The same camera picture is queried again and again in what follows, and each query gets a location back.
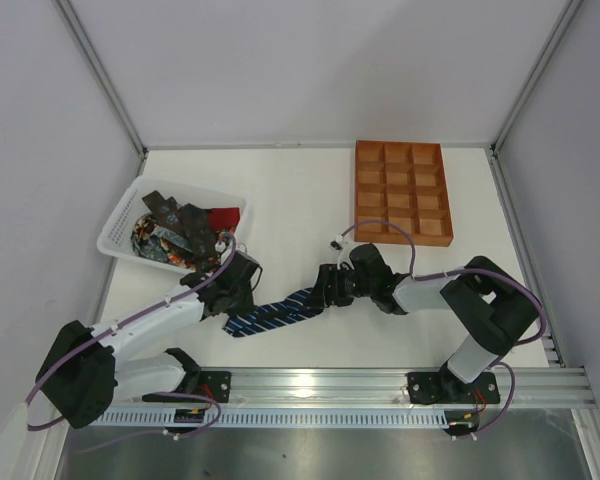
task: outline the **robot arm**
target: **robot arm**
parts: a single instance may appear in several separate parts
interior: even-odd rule
[[[76,348],[113,327],[114,333],[68,360],[42,386],[42,392],[73,428],[82,428],[102,415],[113,401],[155,392],[192,393],[198,386],[200,367],[185,352],[170,348],[148,359],[131,360],[163,336],[222,312],[239,313],[253,307],[250,280],[260,268],[242,252],[218,278],[179,300],[205,276],[192,273],[181,279],[160,308],[117,329],[113,324],[93,328],[73,321],[65,325],[36,376],[36,382]]]
[[[436,375],[444,398],[451,401],[459,400],[485,369],[509,353],[538,318],[530,300],[503,281],[513,279],[486,257],[475,257],[462,269],[482,274],[430,280],[393,273],[373,244],[354,248],[349,258],[351,267],[346,263],[340,269],[321,265],[307,305],[347,306],[356,297],[370,297],[380,310],[395,315],[432,309],[453,311],[469,336]]]

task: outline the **white wall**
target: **white wall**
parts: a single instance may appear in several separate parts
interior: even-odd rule
[[[137,159],[49,0],[0,0],[0,423],[94,311],[100,226]]]
[[[600,406],[600,0],[585,2],[502,158],[567,360]]]
[[[75,0],[150,146],[493,140],[565,0]]]

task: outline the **white plastic basket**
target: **white plastic basket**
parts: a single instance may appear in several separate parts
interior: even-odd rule
[[[160,192],[164,198],[175,198],[180,205],[191,203],[200,208],[238,207],[240,209],[240,223],[236,228],[235,237],[236,241],[241,241],[249,222],[249,204],[246,197],[143,175],[136,178],[127,191],[124,192],[107,223],[105,223],[97,242],[100,252],[130,262],[142,263],[180,274],[191,273],[191,270],[186,268],[139,257],[133,251],[131,246],[133,226],[140,217],[149,213],[142,197],[154,190]]]

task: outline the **necktie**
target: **necktie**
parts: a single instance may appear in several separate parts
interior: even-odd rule
[[[305,288],[292,293],[282,302],[261,305],[248,314],[232,315],[222,329],[233,337],[247,337],[320,315],[323,309],[304,306],[310,293],[311,289]]]

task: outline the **wooden tray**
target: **wooden tray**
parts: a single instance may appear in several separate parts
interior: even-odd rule
[[[387,220],[417,245],[448,247],[453,240],[442,151],[435,143],[358,141],[356,222]],[[364,225],[356,242],[406,244],[386,225]]]

